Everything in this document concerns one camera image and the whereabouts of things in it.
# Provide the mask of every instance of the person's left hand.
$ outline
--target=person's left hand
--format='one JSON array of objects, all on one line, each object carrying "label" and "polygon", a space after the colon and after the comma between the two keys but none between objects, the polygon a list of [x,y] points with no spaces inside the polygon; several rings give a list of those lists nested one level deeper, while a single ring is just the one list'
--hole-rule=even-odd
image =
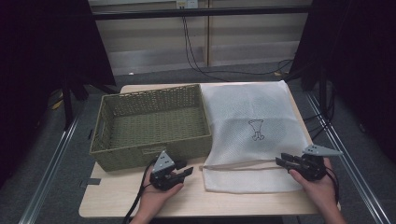
[{"label": "person's left hand", "polygon": [[148,169],[143,187],[147,186],[143,191],[140,199],[139,209],[132,219],[131,224],[146,224],[149,223],[163,208],[163,205],[168,199],[177,194],[182,188],[183,184],[177,184],[167,191],[155,189],[150,185],[149,178],[152,171],[152,166]]}]

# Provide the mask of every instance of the person's right hand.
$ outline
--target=person's right hand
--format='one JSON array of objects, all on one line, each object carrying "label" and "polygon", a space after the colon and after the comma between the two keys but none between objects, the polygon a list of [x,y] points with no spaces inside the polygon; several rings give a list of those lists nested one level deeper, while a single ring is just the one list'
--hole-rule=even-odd
[{"label": "person's right hand", "polygon": [[[327,168],[332,169],[332,165],[330,164],[328,158],[324,158],[324,164]],[[327,224],[346,223],[340,211],[338,210],[335,201],[333,182],[327,175],[325,175],[320,180],[308,181],[295,170],[289,170],[289,173],[294,178],[294,180],[303,187],[308,197],[323,215],[323,218]]]},{"label": "person's right hand", "polygon": [[[328,158],[324,158],[324,165],[332,169],[332,165]],[[301,186],[303,186],[308,197],[319,209],[329,204],[336,205],[334,185],[328,176],[325,175],[322,179],[317,181],[308,181],[295,170],[290,170],[289,173]]]}]

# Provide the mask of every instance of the black cable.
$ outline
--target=black cable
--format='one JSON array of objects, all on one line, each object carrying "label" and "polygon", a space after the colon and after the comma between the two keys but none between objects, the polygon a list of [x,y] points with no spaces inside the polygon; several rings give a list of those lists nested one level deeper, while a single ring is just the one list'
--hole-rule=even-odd
[{"label": "black cable", "polygon": [[331,171],[332,174],[334,175],[334,176],[332,176],[329,172],[326,171],[326,175],[330,178],[330,180],[332,181],[332,184],[334,186],[335,204],[338,204],[338,201],[340,199],[340,192],[339,192],[340,189],[339,189],[339,182],[338,182],[337,175],[335,174],[335,172],[332,169],[330,169],[328,167],[326,167],[326,170]]},{"label": "black cable", "polygon": [[319,62],[319,57],[314,57],[314,59],[312,59],[310,62],[308,62],[307,64],[305,64],[303,67],[298,68],[297,70],[292,71],[291,73],[289,73],[288,76],[286,76],[285,78],[283,78],[283,80],[288,83],[292,80],[294,80],[295,78],[298,78],[299,75],[305,71],[306,69],[310,68],[311,66],[315,65],[316,63]]},{"label": "black cable", "polygon": [[301,224],[301,220],[300,220],[299,216],[297,216],[297,222],[298,222],[298,224]]},{"label": "black cable", "polygon": [[146,187],[150,186],[151,184],[148,184],[146,186],[143,186],[143,184],[145,183],[145,179],[146,179],[146,174],[149,170],[149,167],[156,161],[157,159],[152,160],[148,166],[146,167],[145,173],[143,173],[143,178],[142,178],[142,182],[140,183],[140,188],[139,191],[137,192],[136,198],[134,198],[134,203],[131,206],[131,209],[129,209],[128,213],[125,215],[124,220],[122,221],[122,224],[128,224],[129,223],[129,218],[131,217],[132,212],[134,211],[134,209],[137,206],[137,203],[139,202],[140,198],[142,197],[143,191],[145,190]]},{"label": "black cable", "polygon": [[[321,127],[321,129],[311,138],[312,140],[317,138],[318,135],[320,135],[331,124],[332,118],[334,117],[334,111],[335,111],[335,95],[336,95],[336,90],[335,90],[334,86],[332,86],[332,97],[330,98],[329,105],[327,106],[326,112],[325,112],[325,114],[330,113],[330,115],[328,116],[327,120],[325,120],[324,125],[320,124],[318,127],[308,131],[309,133],[312,133],[313,131],[315,131],[315,130],[317,130],[318,128]],[[319,114],[317,114],[317,115],[315,115],[313,117],[304,119],[304,121],[309,121],[309,120],[311,120],[313,118],[317,118],[317,117],[322,116],[322,115],[323,115],[323,112],[320,112]]]},{"label": "black cable", "polygon": [[[263,76],[263,75],[269,75],[269,74],[273,74],[273,73],[275,73],[275,72],[281,71],[282,68],[286,67],[289,63],[293,62],[293,59],[287,59],[287,60],[280,61],[280,62],[278,62],[278,67],[277,67],[276,70],[270,71],[270,72],[265,72],[265,73],[249,73],[249,72],[241,72],[241,71],[203,71],[203,70],[198,66],[198,64],[196,63],[194,54],[193,54],[193,52],[192,52],[192,47],[191,47],[191,42],[190,42],[190,35],[189,35],[189,28],[188,28],[188,26],[187,26],[186,18],[185,18],[185,17],[182,17],[182,20],[183,20],[183,26],[184,26],[184,38],[185,38],[185,45],[186,45],[187,61],[189,62],[190,67],[191,67],[194,71],[200,72],[201,74],[203,74],[203,75],[206,76],[206,77],[211,77],[211,78],[215,78],[215,79],[218,79],[218,80],[221,80],[221,81],[229,82],[228,80],[225,80],[225,79],[222,79],[222,78],[219,78],[219,77],[212,77],[212,76],[210,76],[210,75],[208,75],[208,74],[209,74],[209,73],[233,73],[233,74],[244,74],[244,75],[253,75],[253,76]],[[191,56],[192,56],[192,59],[193,59],[193,61],[194,61],[194,64],[195,64],[196,68],[193,67],[192,64],[191,64],[191,62],[190,62],[189,53],[188,53],[188,47],[187,47],[188,44],[187,44],[187,43],[189,43]]]},{"label": "black cable", "polygon": [[[212,76],[208,75],[206,72],[201,70],[201,68],[198,66],[197,62],[195,61],[195,56],[194,56],[194,53],[192,52],[190,36],[189,36],[189,28],[187,27],[186,18],[182,17],[182,20],[183,20],[183,26],[184,26],[184,40],[185,40],[185,46],[186,46],[187,61],[189,62],[190,67],[194,71],[199,72],[199,73],[201,73],[202,75],[204,75],[206,77],[211,77],[211,78],[214,78],[214,79],[217,79],[217,80],[220,80],[220,81],[229,82],[229,80],[225,80],[225,79],[222,79],[222,78],[219,78],[219,77],[212,77]],[[196,68],[194,68],[192,66],[191,62],[190,62],[190,57],[189,57],[189,51],[188,51],[188,48],[187,48],[187,43],[189,43],[191,56],[192,56],[192,59],[193,59],[193,61],[195,63]]]}]

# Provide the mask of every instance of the hand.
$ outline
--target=hand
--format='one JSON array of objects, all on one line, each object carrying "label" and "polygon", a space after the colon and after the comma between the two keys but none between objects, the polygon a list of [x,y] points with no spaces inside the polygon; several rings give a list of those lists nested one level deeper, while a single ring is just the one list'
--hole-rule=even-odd
[{"label": "hand", "polygon": [[[328,158],[324,158],[324,165],[332,169]],[[303,186],[304,191],[317,206],[326,223],[346,223],[335,201],[333,182],[327,175],[317,181],[307,181],[295,170],[290,170],[289,173],[295,181]]]},{"label": "hand", "polygon": [[183,184],[177,184],[167,191],[155,189],[149,182],[151,171],[152,166],[148,169],[146,174],[143,186],[147,187],[143,191],[140,199],[139,210],[137,210],[131,224],[149,223],[160,212],[166,201],[177,194],[184,186]]}]

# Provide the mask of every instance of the light wood tabletop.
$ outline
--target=light wood tabletop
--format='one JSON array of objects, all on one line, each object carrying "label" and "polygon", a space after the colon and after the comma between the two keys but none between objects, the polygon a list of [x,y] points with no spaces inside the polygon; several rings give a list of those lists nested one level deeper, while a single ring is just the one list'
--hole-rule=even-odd
[{"label": "light wood tabletop", "polygon": [[[230,83],[213,83],[227,85]],[[170,88],[186,84],[129,85],[121,93]],[[296,118],[303,127],[309,144],[312,141],[304,121],[290,93]],[[230,194],[207,192],[200,170],[206,158],[188,160],[194,167],[185,180],[184,188],[171,198],[157,217],[232,217],[232,216],[286,216],[316,214],[317,208],[302,190],[264,194]],[[91,178],[100,178],[99,185],[88,185],[79,214],[82,217],[124,217],[139,190],[145,167],[105,172],[97,163]]]}]

